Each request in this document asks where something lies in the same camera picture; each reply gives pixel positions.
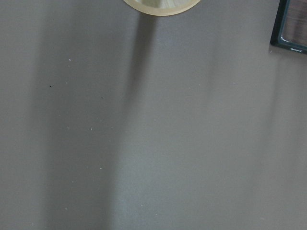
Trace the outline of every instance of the gray surface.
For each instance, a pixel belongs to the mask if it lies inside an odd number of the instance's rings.
[[[307,56],[269,47],[277,7],[2,1],[0,229],[305,230]]]

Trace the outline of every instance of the dark rectangular object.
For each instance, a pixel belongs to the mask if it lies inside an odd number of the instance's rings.
[[[307,54],[307,0],[280,1],[271,44]]]

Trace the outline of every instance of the curved beige edge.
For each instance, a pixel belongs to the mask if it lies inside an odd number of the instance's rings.
[[[143,13],[146,13],[146,14],[154,15],[154,16],[170,16],[170,15],[182,13],[192,8],[200,1],[201,0],[190,0],[188,3],[178,6],[178,7],[169,8],[169,9],[161,9],[161,8],[145,6],[135,0],[124,0],[125,3],[127,3],[134,9],[141,11]]]

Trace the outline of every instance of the tape roll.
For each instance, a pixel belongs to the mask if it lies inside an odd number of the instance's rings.
[[[124,2],[146,14],[170,16],[187,11],[200,0],[124,0]]]

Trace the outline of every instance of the black frame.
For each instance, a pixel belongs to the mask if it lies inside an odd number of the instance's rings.
[[[290,1],[291,0],[280,0],[270,43],[272,46],[288,49],[297,53],[307,54],[307,46],[288,42],[282,39],[282,33]]]

